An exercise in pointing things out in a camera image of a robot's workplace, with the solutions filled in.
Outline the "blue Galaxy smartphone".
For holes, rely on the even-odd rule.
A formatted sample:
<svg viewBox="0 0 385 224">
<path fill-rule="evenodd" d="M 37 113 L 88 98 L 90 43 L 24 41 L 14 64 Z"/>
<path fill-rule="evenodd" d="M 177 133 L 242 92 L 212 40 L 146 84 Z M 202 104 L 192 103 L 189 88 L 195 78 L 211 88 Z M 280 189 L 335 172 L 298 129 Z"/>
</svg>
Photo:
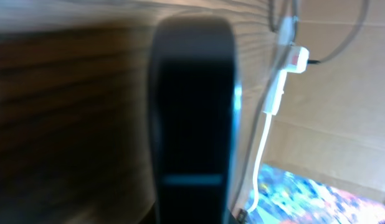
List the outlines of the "blue Galaxy smartphone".
<svg viewBox="0 0 385 224">
<path fill-rule="evenodd" d="M 230 22 L 217 16 L 162 20 L 147 90 L 156 221 L 227 223 L 242 106 Z"/>
</svg>

